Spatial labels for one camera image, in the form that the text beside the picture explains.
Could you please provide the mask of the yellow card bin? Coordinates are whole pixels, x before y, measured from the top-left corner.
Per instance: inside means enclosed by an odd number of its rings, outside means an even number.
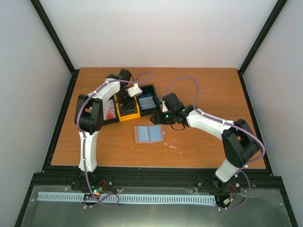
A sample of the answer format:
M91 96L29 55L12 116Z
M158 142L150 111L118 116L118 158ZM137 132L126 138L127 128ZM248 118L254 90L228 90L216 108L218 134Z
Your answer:
M136 107L137 107L138 113L137 114L130 114L130 115L126 115L126 116L121 116L120 112L119 112L118 96L117 96L117 94L114 95L114 101L115 101L115 104L116 104L116 111L117 111L117 115L118 115L118 118L119 118L120 122L132 120L132 119L137 119L137 118L141 117L138 99L137 99L136 96L134 96L134 97L136 99Z

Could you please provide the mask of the black card bin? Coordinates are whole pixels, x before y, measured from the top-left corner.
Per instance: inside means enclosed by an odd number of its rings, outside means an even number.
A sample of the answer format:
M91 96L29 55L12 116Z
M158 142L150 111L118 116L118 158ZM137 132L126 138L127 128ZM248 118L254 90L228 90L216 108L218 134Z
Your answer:
M113 99L109 99L103 103L103 119L104 125L119 122L119 118L116 111L116 104Z
M156 89L153 84L140 86L142 90L140 95L137 95L137 100L139 104L140 116L151 115L154 111L159 110L159 99L156 93Z

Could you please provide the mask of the pink leather card holder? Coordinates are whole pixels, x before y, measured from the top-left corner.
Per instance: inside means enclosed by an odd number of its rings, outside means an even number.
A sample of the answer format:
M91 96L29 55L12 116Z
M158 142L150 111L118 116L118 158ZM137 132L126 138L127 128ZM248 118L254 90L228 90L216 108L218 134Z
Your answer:
M164 134L162 126L134 126L134 138L137 144L163 142Z

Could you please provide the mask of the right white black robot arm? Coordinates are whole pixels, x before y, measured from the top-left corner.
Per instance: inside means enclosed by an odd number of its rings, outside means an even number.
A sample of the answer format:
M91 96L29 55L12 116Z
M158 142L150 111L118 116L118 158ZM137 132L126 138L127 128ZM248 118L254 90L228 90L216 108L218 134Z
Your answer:
M176 94L170 93L160 100L161 109L151 115L150 121L155 124L181 124L207 132L223 143L225 160L212 178L213 188L223 190L231 178L236 176L248 164L263 158L266 149L264 144L252 132L248 123L225 120L198 109L195 105L184 106Z

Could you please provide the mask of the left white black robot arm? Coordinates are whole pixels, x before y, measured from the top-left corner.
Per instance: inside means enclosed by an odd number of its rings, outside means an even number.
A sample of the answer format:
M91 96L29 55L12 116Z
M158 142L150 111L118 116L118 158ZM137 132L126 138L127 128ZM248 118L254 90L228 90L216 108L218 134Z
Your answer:
M78 96L75 124L80 135L81 171L92 173L97 167L98 133L105 121L121 122L140 116L136 96L142 90L131 78L131 72L122 69L117 75L107 76L93 92Z

